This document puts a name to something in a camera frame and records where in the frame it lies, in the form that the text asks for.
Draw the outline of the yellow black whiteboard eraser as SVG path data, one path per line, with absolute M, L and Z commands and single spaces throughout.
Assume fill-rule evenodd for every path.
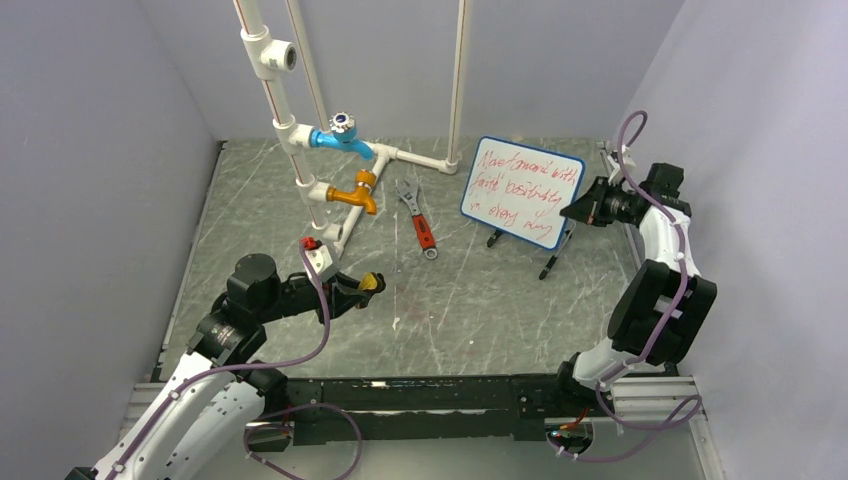
M 363 275 L 358 289 L 371 295 L 381 293 L 386 288 L 384 276 L 378 272 L 368 272 Z

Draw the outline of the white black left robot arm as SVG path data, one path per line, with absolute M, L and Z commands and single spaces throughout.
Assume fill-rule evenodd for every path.
M 72 468 L 68 478 L 190 479 L 249 422 L 279 417 L 289 405 L 284 369 L 317 357 L 332 321 L 366 308 L 386 288 L 380 273 L 354 278 L 342 272 L 334 250 L 322 243 L 302 247 L 299 255 L 301 271 L 287 277 L 268 254 L 239 259 L 140 418 L 104 457 Z M 256 359 L 267 324 L 307 312 L 322 327 L 314 349 L 283 361 Z

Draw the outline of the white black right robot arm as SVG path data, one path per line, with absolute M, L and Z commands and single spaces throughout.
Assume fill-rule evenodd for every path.
M 654 163 L 647 177 L 613 182 L 599 176 L 589 190 L 561 209 L 584 225 L 632 225 L 644 259 L 610 317 L 607 334 L 592 349 L 561 364 L 551 401 L 574 415 L 595 407 L 612 384 L 640 365 L 682 360 L 712 307 L 717 285 L 703 278 L 691 253 L 691 207 L 681 200 L 682 168 Z

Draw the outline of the blue framed whiteboard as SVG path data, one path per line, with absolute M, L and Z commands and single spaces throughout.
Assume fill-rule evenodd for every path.
M 577 198 L 584 173 L 585 162 L 578 157 L 483 136 L 460 213 L 552 251 L 566 230 L 560 211 Z

